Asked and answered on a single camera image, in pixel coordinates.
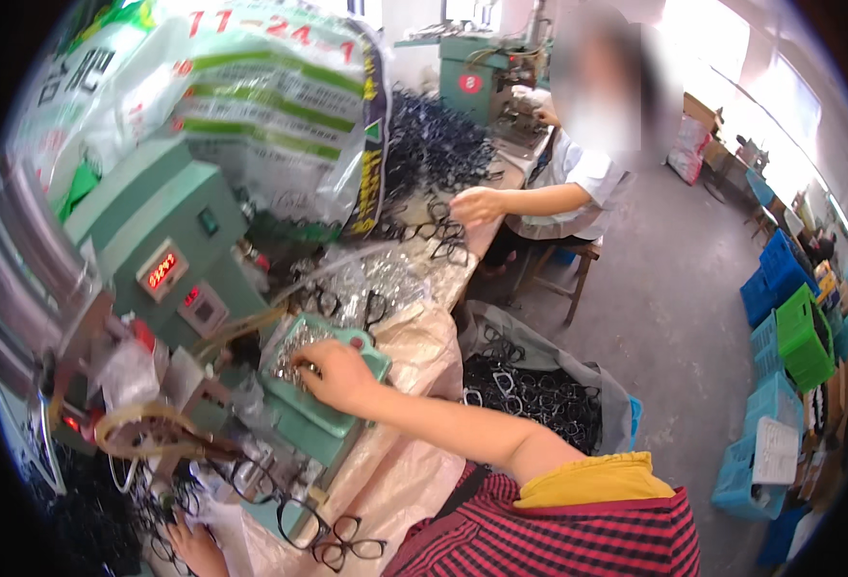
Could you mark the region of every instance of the red digital display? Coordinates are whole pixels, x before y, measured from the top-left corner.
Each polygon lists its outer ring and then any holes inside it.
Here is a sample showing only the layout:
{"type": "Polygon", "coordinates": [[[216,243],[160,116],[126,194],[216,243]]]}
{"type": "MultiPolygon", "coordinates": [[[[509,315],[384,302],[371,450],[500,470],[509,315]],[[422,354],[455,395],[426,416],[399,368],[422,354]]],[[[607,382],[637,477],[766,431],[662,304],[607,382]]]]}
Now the red digital display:
{"type": "Polygon", "coordinates": [[[184,297],[184,306],[192,305],[197,296],[200,296],[200,288],[199,286],[194,285],[193,288],[190,289],[189,294],[184,297]]]}
{"type": "Polygon", "coordinates": [[[158,263],[158,266],[154,268],[154,270],[148,275],[148,285],[152,287],[152,289],[158,288],[158,286],[164,281],[164,278],[167,276],[167,273],[171,271],[177,264],[177,259],[174,257],[173,252],[167,253],[164,257],[164,260],[158,263]]]}

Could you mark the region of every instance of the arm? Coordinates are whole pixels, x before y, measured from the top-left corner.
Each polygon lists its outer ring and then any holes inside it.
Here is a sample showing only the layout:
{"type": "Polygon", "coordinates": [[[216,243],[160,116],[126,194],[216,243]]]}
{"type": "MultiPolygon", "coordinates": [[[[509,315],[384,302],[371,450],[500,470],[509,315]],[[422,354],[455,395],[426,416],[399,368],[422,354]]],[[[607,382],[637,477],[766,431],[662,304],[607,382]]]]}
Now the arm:
{"type": "Polygon", "coordinates": [[[575,183],[534,190],[473,187],[450,201],[450,208],[456,221],[463,225],[477,225],[493,221],[504,214],[551,216],[570,213],[591,201],[591,195],[575,183]]]}
{"type": "Polygon", "coordinates": [[[449,452],[509,471],[518,485],[585,456],[551,430],[510,414],[406,395],[377,382],[360,354],[336,340],[299,351],[294,362],[314,363],[322,377],[301,368],[312,393],[344,413],[393,426],[449,452]]]}

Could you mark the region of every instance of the woman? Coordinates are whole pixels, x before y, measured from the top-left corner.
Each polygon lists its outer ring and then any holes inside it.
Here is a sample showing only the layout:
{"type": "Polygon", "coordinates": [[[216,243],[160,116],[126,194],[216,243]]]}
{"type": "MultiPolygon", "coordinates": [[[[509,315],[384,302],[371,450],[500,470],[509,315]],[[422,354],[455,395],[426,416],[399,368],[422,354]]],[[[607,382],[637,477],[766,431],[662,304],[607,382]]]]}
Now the woman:
{"type": "MultiPolygon", "coordinates": [[[[384,575],[497,574],[499,563],[504,574],[698,574],[686,491],[652,476],[649,453],[589,457],[530,419],[406,395],[336,340],[294,362],[315,364],[322,376],[301,368],[302,378],[335,409],[510,474],[468,466],[437,517],[408,530],[384,575]]],[[[168,533],[199,577],[227,576],[205,528],[191,532],[180,515],[168,533]]]]}
{"type": "Polygon", "coordinates": [[[578,50],[563,49],[575,54],[574,62],[553,69],[553,99],[565,109],[569,133],[555,111],[537,113],[554,129],[543,154],[548,165],[531,177],[529,190],[474,187],[450,203],[453,218],[464,225],[509,215],[483,260],[489,275],[503,272],[515,251],[531,244],[580,246],[601,237],[633,180],[625,170],[629,164],[613,162],[616,151],[622,160],[625,152],[653,148],[659,90],[642,29],[618,21],[622,15],[607,16],[607,23],[585,27],[578,50]]]}

